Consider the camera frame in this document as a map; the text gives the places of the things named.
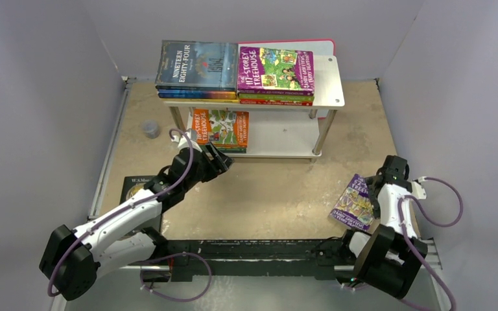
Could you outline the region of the dark green Treehouse book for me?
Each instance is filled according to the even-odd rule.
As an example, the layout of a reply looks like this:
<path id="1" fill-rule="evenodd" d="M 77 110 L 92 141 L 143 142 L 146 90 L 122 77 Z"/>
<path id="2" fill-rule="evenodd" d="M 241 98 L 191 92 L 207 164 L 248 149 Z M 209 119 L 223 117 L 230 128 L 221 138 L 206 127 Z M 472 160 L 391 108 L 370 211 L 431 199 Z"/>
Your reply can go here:
<path id="1" fill-rule="evenodd" d="M 247 151 L 247 148 L 234 146 L 216 146 L 216 149 L 224 154 L 245 154 Z"/>

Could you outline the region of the orange Treehouse book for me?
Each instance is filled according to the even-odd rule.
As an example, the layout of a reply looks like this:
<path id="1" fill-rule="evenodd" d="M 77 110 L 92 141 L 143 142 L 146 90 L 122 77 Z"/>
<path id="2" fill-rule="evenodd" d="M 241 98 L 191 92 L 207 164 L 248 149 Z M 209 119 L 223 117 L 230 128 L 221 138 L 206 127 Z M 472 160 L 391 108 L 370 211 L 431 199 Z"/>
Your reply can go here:
<path id="1" fill-rule="evenodd" d="M 191 128 L 200 145 L 212 143 L 222 149 L 247 149 L 249 116 L 247 111 L 195 109 Z"/>

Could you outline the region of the black Moon Sixpence book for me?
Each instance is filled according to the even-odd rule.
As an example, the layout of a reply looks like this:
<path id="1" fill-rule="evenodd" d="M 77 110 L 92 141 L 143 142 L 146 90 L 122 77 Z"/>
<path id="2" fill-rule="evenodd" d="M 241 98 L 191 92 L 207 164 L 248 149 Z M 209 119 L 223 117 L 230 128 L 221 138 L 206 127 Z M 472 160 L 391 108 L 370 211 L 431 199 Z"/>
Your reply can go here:
<path id="1" fill-rule="evenodd" d="M 123 187 L 121 191 L 119 204 L 129 200 L 136 192 L 143 188 L 144 184 L 150 181 L 154 176 L 126 176 L 123 181 Z M 131 230 L 128 235 L 134 235 L 136 232 L 141 231 L 144 228 L 152 227 L 158 232 L 161 232 L 161 224 L 162 217 L 158 216 L 157 218 L 153 218 L 148 220 L 140 225 L 138 225 L 135 229 Z"/>

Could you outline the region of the yellow book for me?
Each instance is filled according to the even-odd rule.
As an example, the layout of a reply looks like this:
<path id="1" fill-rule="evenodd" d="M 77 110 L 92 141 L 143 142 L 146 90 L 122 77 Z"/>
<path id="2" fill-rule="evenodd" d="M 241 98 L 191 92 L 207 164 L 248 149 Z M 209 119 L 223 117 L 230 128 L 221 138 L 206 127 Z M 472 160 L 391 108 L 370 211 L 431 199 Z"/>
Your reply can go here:
<path id="1" fill-rule="evenodd" d="M 218 102 L 218 103 L 232 103 L 238 104 L 239 99 L 215 99 L 215 98 L 161 98 L 164 102 Z"/>

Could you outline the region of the Nineteen Eighty-Four blue book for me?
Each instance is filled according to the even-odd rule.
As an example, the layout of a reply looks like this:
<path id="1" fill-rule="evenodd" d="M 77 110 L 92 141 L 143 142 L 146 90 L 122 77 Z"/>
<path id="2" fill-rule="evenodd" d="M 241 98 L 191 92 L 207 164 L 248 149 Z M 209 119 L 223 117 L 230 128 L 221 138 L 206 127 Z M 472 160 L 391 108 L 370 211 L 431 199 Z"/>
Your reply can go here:
<path id="1" fill-rule="evenodd" d="M 163 40 L 157 89 L 235 91 L 239 45 L 228 42 Z"/>

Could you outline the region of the purple Treehouse book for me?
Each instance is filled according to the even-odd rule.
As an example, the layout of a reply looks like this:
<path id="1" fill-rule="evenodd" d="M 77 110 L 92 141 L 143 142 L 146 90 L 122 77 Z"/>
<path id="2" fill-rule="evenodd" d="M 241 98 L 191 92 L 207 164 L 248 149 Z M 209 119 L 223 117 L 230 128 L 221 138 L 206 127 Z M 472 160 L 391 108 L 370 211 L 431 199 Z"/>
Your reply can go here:
<path id="1" fill-rule="evenodd" d="M 368 187 L 362 176 L 355 174 L 352 177 L 329 217 L 350 228 L 369 230 L 375 218 Z"/>

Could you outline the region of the Jane Eyre book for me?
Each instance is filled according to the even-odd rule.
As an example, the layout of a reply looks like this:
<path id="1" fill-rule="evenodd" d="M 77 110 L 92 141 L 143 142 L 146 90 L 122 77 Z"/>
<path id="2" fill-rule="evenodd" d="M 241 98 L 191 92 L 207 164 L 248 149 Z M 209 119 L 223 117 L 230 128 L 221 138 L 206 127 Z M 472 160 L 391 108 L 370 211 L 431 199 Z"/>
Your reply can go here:
<path id="1" fill-rule="evenodd" d="M 234 91 L 198 91 L 186 89 L 159 89 L 159 98 L 197 99 L 197 100 L 236 100 Z"/>

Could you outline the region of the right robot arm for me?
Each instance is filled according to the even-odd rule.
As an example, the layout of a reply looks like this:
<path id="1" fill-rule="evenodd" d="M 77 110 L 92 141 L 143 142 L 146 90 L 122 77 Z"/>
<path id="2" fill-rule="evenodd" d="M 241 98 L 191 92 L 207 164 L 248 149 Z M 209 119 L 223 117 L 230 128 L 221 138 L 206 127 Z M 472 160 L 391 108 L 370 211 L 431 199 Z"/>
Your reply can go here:
<path id="1" fill-rule="evenodd" d="M 408 293 L 426 257 L 427 246 L 419 240 L 410 221 L 406 196 L 424 199 L 424 188 L 409 179 L 409 164 L 397 155 L 388 155 L 376 174 L 365 179 L 374 216 L 380 224 L 373 234 L 355 232 L 340 243 L 338 255 L 354 264 L 353 285 L 366 283 L 396 299 Z"/>

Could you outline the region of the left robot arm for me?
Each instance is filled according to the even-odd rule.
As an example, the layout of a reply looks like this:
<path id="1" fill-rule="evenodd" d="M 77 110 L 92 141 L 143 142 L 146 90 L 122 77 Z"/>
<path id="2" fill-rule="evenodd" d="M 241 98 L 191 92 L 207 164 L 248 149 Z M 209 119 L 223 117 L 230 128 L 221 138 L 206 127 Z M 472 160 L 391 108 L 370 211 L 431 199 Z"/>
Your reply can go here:
<path id="1" fill-rule="evenodd" d="M 137 226 L 161 216 L 184 198 L 197 183 L 228 171 L 233 159 L 211 143 L 184 146 L 172 163 L 149 179 L 130 199 L 110 212 L 73 229 L 53 230 L 39 269 L 48 278 L 47 294 L 71 301 L 86 293 L 95 281 L 131 262 L 158 265 L 167 258 L 167 247 L 146 229 L 124 236 Z"/>

